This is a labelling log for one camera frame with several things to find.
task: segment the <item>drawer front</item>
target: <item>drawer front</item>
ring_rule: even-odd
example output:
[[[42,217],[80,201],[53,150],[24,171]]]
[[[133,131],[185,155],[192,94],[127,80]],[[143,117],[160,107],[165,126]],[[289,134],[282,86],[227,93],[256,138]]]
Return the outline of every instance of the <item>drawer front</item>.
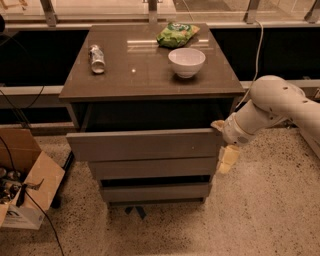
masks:
[[[158,201],[172,199],[206,198],[210,184],[162,187],[117,188],[100,190],[105,202]]]
[[[215,157],[223,143],[215,129],[71,133],[78,161],[121,161]]]
[[[213,175],[216,165],[216,157],[89,162],[89,168],[97,180]]]

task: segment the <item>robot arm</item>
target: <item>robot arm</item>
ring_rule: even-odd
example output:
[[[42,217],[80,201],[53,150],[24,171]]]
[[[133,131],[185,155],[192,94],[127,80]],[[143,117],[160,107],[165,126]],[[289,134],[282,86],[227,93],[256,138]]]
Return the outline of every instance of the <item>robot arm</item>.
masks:
[[[320,104],[307,99],[299,87],[280,77],[264,76],[254,82],[250,97],[223,124],[222,134],[228,144],[244,146],[260,129],[287,119],[320,143]]]

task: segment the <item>drawer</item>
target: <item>drawer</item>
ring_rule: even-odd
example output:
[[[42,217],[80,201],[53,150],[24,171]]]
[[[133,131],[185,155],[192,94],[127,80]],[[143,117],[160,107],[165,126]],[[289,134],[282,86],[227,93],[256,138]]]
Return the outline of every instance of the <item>drawer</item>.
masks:
[[[179,199],[203,199],[209,196],[211,184],[172,185],[159,187],[103,188],[102,198],[107,203],[140,202]]]
[[[230,99],[95,102],[88,106],[85,128],[86,132],[208,128],[212,121],[225,119],[222,108],[228,102]]]
[[[223,143],[212,128],[71,133],[66,136],[78,161],[122,161],[216,157]]]
[[[89,162],[96,180],[213,175],[216,157]]]

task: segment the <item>cardboard box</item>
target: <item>cardboard box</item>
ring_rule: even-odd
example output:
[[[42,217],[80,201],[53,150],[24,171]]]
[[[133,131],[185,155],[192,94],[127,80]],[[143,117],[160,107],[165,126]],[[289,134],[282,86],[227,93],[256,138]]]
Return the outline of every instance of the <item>cardboard box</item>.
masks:
[[[64,170],[41,151],[29,130],[0,129],[0,136],[11,152],[15,169],[27,176],[24,183],[38,184],[43,179],[39,190],[27,188],[26,191],[47,211],[64,176]],[[13,169],[8,151],[1,140],[0,166]],[[27,194],[23,205],[17,207],[19,194],[20,191],[9,204],[0,204],[0,227],[39,229],[44,214]]]

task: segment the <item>power cord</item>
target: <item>power cord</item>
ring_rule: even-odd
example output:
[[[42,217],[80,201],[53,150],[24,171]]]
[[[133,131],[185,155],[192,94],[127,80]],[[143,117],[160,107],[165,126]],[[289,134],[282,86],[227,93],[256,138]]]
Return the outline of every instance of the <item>power cord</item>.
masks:
[[[14,42],[24,51],[24,53],[26,54],[26,56],[28,56],[28,58],[29,58],[31,61],[33,61],[32,58],[31,58],[31,56],[30,56],[30,54],[28,53],[27,49],[26,49],[23,45],[21,45],[16,39],[14,39],[12,36],[5,35],[4,33],[1,33],[0,36],[4,36],[4,37],[7,37],[7,38],[8,38],[8,39],[5,40],[2,44],[0,44],[0,47],[1,47],[2,45],[4,45],[6,42],[8,42],[9,40],[12,40],[12,41],[14,41]],[[43,92],[43,90],[44,90],[44,87],[45,87],[45,86],[43,85],[42,88],[40,89],[40,92],[36,95],[35,99],[34,99],[28,106],[24,107],[25,109],[31,108],[31,107],[36,103],[36,101],[37,101],[37,100],[39,99],[39,97],[41,96],[41,94],[42,94],[42,92]],[[11,102],[11,100],[9,99],[9,97],[8,97],[7,95],[5,95],[5,93],[4,93],[2,90],[0,90],[0,93],[5,97],[5,99],[7,100],[7,102],[12,106],[13,110],[15,110],[15,114],[19,115],[20,119],[21,119],[22,121],[24,121],[25,123],[27,123],[27,124],[30,123],[29,120],[27,119],[27,117],[26,117],[24,114],[20,113],[21,111],[19,111],[19,110],[20,110],[21,108],[17,107],[15,104],[13,104],[13,102]]]
[[[13,158],[12,158],[12,154],[11,154],[11,151],[7,145],[7,143],[4,141],[4,139],[0,136],[0,140],[2,141],[3,145],[5,146],[7,152],[8,152],[8,155],[9,155],[9,158],[10,158],[10,162],[11,162],[11,165],[12,165],[12,169],[14,171],[16,171],[16,168],[14,166],[14,162],[13,162]],[[52,230],[55,234],[55,237],[56,237],[56,240],[57,240],[57,243],[58,243],[58,246],[60,248],[60,251],[61,251],[61,255],[64,256],[64,252],[63,252],[63,249],[62,249],[62,246],[61,246],[61,243],[60,243],[60,240],[59,240],[59,237],[58,237],[58,233],[56,231],[56,229],[54,228],[52,222],[51,222],[51,219],[49,218],[49,216],[46,214],[46,212],[41,208],[41,206],[30,196],[30,194],[28,193],[27,190],[25,190],[25,193],[27,194],[27,196],[31,199],[31,201],[40,209],[40,211],[44,214],[44,216],[48,219],[51,227],[52,227]]]
[[[243,98],[237,104],[237,106],[235,108],[236,110],[240,107],[240,105],[243,103],[243,101],[246,99],[246,97],[250,93],[251,87],[252,87],[254,81],[256,81],[258,73],[259,73],[259,56],[260,56],[260,50],[261,50],[261,45],[262,45],[262,41],[263,41],[264,27],[259,21],[256,20],[256,22],[259,24],[259,26],[261,28],[261,34],[260,34],[260,41],[259,41],[259,46],[258,46],[257,55],[256,55],[255,75],[253,77],[253,80],[252,80],[252,82],[251,82],[251,84],[249,86],[249,89],[247,90],[246,94],[243,96]]]

